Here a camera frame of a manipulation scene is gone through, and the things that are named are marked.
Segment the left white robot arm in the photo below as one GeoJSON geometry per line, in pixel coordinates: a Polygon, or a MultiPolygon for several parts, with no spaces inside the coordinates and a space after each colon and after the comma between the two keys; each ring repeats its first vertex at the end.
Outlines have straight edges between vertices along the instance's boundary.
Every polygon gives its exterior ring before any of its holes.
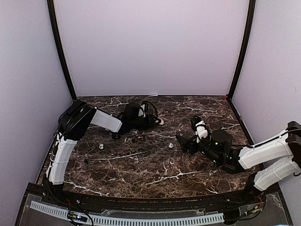
{"type": "Polygon", "coordinates": [[[54,186],[61,186],[64,183],[64,174],[71,153],[90,125],[109,131],[113,139],[133,129],[142,131],[163,125],[164,121],[159,118],[156,108],[154,113],[148,111],[152,105],[149,101],[143,101],[141,104],[131,102],[126,104],[124,111],[114,116],[76,99],[58,120],[54,136],[55,147],[44,180],[54,186]]]}

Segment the black round charging case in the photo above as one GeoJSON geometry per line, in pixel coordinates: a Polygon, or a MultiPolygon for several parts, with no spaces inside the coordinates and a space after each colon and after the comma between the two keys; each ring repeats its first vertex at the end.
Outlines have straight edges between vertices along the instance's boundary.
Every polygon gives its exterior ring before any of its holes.
{"type": "Polygon", "coordinates": [[[118,134],[118,133],[112,133],[111,136],[112,136],[112,139],[120,139],[120,134],[118,134]]]}

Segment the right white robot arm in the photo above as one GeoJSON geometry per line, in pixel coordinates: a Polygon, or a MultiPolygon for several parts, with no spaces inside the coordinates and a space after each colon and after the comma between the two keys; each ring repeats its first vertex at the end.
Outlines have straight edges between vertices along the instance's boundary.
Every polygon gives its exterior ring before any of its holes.
{"type": "Polygon", "coordinates": [[[234,145],[233,137],[223,129],[210,131],[198,116],[190,120],[194,136],[176,135],[184,153],[201,152],[216,167],[230,174],[237,174],[264,162],[276,159],[269,167],[249,176],[240,200],[250,204],[271,185],[289,175],[301,174],[301,126],[295,121],[278,135],[255,145],[234,145]]]}

